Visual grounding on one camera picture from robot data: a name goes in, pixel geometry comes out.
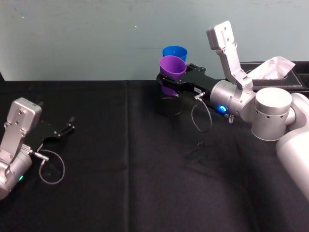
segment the plastic cup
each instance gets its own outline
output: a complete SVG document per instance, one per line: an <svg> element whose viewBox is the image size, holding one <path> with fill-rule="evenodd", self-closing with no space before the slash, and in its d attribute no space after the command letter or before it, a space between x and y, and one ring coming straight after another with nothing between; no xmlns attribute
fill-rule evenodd
<svg viewBox="0 0 309 232"><path fill-rule="evenodd" d="M169 46L163 49L162 55L165 56L176 56L182 59L184 62L187 59L188 51L184 47L180 46Z"/></svg>
<svg viewBox="0 0 309 232"><path fill-rule="evenodd" d="M176 56L165 56L160 59L160 71L173 80L179 80L187 69L186 63ZM168 87L162 86L164 94L175 96L177 93Z"/></svg>

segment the tissue box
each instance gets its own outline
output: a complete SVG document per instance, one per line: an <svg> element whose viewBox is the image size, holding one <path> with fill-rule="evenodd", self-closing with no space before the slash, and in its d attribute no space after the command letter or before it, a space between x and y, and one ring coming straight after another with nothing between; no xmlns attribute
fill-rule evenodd
<svg viewBox="0 0 309 232"><path fill-rule="evenodd" d="M263 62L241 62L242 69L249 73ZM293 61L295 66L283 79L253 80L253 90L279 87L290 93L301 93L309 98L309 61Z"/></svg>

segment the tissue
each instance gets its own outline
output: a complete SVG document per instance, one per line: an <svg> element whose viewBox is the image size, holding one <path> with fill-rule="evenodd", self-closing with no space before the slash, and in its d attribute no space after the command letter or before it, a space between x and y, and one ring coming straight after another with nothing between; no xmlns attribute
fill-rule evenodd
<svg viewBox="0 0 309 232"><path fill-rule="evenodd" d="M247 76L253 80L283 79L295 64L283 57L274 57L251 71Z"/></svg>

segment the black cable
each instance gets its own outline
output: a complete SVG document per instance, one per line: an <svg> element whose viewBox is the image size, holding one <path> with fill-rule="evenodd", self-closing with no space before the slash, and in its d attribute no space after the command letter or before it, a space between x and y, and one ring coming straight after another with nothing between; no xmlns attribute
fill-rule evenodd
<svg viewBox="0 0 309 232"><path fill-rule="evenodd" d="M200 100L200 101L203 103L203 105L205 106L205 108L206 108L206 110L207 110L207 113L208 113L208 115L209 115L209 119L210 119L209 128L206 129L206 130L201 130L201 129L197 126L196 122L194 121L194 118L193 118L193 111L194 111L194 109L198 106L198 104L196 104L196 105L192 108L192 110L191 110L191 119L192 119L193 124L195 125L195 127L196 127L200 132L206 133L206 132L209 132L209 131L211 130L211 128L212 128L211 113L209 112L209 109L208 109L207 105L205 104L205 102L204 102L202 99L198 99L198 100Z"/></svg>
<svg viewBox="0 0 309 232"><path fill-rule="evenodd" d="M41 165L40 168L39 168L39 176L40 176L41 180L42 180L44 183L49 184L49 185L56 185L56 184L60 183L60 182L63 180L64 174L65 174L65 165L64 165L63 159L60 157L60 155L58 155L58 154L57 154L56 152L54 152L54 151L45 150L45 149L40 150L40 151L49 152L49 153L54 154L55 156L57 156L57 157L60 159L60 161L61 161L61 163L62 163L62 166L63 166L63 173L62 173L61 178L60 178L58 181L56 181L56 182L49 182L49 181L46 181L46 180L42 177L42 167L43 167L43 165L46 163L46 162L44 162L43 165Z"/></svg>

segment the black tablecloth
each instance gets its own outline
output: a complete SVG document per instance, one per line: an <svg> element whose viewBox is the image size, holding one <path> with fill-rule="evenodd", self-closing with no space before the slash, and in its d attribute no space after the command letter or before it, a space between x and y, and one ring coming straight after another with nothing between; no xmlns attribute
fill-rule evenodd
<svg viewBox="0 0 309 232"><path fill-rule="evenodd" d="M202 134L190 98L181 115L165 117L154 110L155 94L155 81L1 84L0 122L25 97L43 101L42 119L56 126L75 116L76 131L49 147L64 159L64 180L44 184L35 160L0 202L0 232L309 230L309 203L274 143L213 112L213 128Z"/></svg>

